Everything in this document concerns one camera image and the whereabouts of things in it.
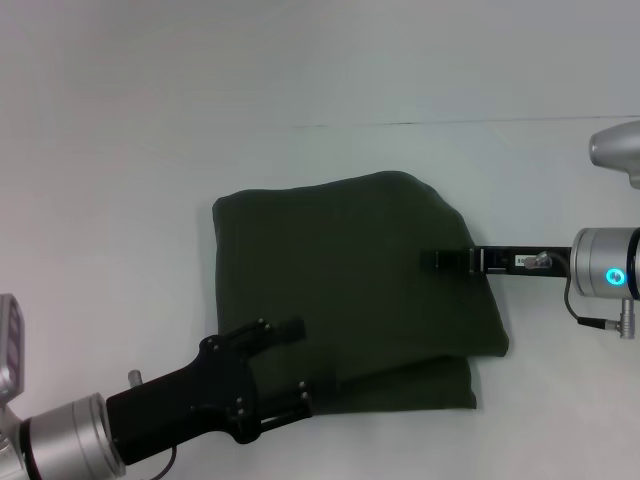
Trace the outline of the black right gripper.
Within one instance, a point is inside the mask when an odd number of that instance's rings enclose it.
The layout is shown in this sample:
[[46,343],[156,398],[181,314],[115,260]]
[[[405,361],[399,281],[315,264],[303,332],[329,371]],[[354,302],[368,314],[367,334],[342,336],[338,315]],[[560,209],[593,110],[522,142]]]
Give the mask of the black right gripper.
[[466,272],[483,275],[511,275],[561,278],[566,268],[556,256],[569,263],[570,247],[480,246],[462,250],[423,250],[425,272]]

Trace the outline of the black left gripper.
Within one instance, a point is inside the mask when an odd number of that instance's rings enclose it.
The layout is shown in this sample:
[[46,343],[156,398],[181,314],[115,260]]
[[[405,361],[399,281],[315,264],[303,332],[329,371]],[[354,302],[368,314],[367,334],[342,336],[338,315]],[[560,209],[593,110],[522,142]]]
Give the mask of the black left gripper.
[[290,390],[261,399],[249,365],[263,351],[306,339],[301,318],[277,324],[259,319],[199,344],[187,366],[111,396],[107,414],[116,452],[133,465],[208,432],[239,444],[312,415],[313,400],[338,394],[332,370],[316,372]]

